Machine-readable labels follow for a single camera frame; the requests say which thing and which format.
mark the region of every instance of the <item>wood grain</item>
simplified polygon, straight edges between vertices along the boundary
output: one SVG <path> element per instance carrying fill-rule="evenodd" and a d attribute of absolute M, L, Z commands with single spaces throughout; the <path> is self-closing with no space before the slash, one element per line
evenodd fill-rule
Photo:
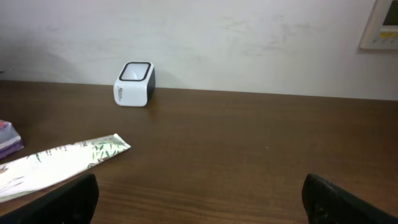
<path fill-rule="evenodd" d="M 111 86 L 2 81 L 0 119 L 25 144 L 1 163 L 114 133 L 132 145 L 89 170 L 92 223 L 307 223 L 309 172 L 398 215 L 394 101 L 158 88 L 129 108 Z"/>

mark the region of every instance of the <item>white wall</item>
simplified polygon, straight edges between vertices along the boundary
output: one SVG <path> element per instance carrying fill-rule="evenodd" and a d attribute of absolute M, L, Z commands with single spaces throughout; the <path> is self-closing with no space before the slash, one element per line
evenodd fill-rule
<path fill-rule="evenodd" d="M 2 0 L 1 79 L 398 100 L 398 54 L 361 52 L 374 0 Z"/>

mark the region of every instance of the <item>tissue box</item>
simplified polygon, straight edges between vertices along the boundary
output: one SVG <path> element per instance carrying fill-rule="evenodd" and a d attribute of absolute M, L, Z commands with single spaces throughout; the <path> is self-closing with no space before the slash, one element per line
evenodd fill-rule
<path fill-rule="evenodd" d="M 0 120 L 0 159 L 22 149 L 21 137 L 7 121 Z"/>

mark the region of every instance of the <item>white cube speaker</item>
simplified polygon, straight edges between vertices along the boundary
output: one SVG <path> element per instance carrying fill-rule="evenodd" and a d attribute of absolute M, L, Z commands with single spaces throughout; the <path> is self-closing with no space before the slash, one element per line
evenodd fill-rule
<path fill-rule="evenodd" d="M 155 90 L 155 67 L 150 62 L 125 64 L 113 86 L 120 106 L 145 106 Z"/>

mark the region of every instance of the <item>plastic wrapper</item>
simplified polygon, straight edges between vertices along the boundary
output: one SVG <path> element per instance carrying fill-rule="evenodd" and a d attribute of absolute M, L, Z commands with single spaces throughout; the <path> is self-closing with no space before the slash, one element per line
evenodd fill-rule
<path fill-rule="evenodd" d="M 117 134 L 38 152 L 0 165 L 0 202 L 59 183 L 130 148 Z"/>

